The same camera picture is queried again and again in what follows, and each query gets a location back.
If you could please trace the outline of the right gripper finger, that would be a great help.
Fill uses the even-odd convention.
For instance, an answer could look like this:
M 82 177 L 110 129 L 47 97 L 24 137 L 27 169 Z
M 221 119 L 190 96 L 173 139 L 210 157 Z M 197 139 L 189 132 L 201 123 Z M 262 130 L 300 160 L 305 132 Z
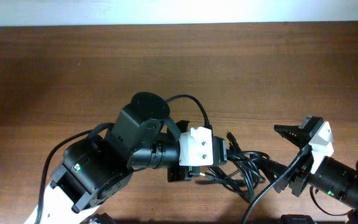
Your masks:
M 274 131 L 276 131 L 282 138 L 289 140 L 296 147 L 303 148 L 305 144 L 310 140 L 309 133 L 299 126 L 287 126 L 287 125 L 274 125 Z
M 287 170 L 286 165 L 262 157 L 253 158 L 253 163 L 257 169 L 256 174 L 258 174 L 263 181 L 268 180 L 269 182 L 273 182 Z M 285 190 L 290 185 L 289 177 L 287 174 L 280 179 L 273 188 L 275 190 Z

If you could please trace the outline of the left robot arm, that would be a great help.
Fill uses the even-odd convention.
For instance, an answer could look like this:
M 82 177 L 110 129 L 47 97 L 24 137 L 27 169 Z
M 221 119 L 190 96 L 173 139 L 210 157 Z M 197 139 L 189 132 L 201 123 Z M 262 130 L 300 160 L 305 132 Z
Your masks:
M 53 214 L 81 223 L 136 172 L 167 169 L 170 182 L 194 177 L 200 166 L 185 162 L 188 122 L 175 122 L 167 99 L 136 93 L 115 122 L 101 123 L 57 144 L 42 168 L 37 206 L 27 223 L 50 223 Z

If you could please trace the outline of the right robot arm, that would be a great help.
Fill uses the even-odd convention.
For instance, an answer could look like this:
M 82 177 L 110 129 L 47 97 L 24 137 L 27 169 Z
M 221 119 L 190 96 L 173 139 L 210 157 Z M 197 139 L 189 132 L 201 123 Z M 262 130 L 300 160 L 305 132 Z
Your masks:
M 298 197 L 309 186 L 350 207 L 346 213 L 349 223 L 358 223 L 358 160 L 351 168 L 333 159 L 330 124 L 320 117 L 311 117 L 299 126 L 276 124 L 274 130 L 299 148 L 300 158 L 290 166 L 271 159 L 258 161 L 271 188 L 280 193 L 289 187 Z

